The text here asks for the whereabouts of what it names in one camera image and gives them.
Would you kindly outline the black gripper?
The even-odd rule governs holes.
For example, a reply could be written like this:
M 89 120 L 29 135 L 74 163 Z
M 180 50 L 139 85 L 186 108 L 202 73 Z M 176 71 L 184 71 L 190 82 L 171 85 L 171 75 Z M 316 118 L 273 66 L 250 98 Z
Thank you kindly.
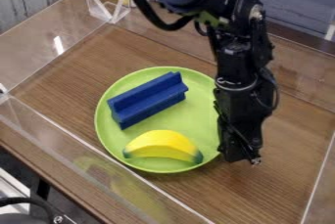
M 218 113 L 216 151 L 227 162 L 246 160 L 257 165 L 261 163 L 261 124 L 275 109 L 273 85 L 255 84 L 243 89 L 215 85 L 212 95 Z

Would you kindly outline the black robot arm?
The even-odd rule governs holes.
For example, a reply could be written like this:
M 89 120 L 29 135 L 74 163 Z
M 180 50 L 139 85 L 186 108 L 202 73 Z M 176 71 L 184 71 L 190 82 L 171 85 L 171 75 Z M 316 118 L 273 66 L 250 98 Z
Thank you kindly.
M 133 0 L 145 19 L 174 31 L 187 23 L 208 39 L 216 64 L 212 107 L 216 111 L 216 151 L 228 162 L 261 162 L 261 124 L 278 106 L 277 82 L 266 67 L 273 44 L 259 0 L 153 0 L 180 16 L 159 19 L 147 0 Z

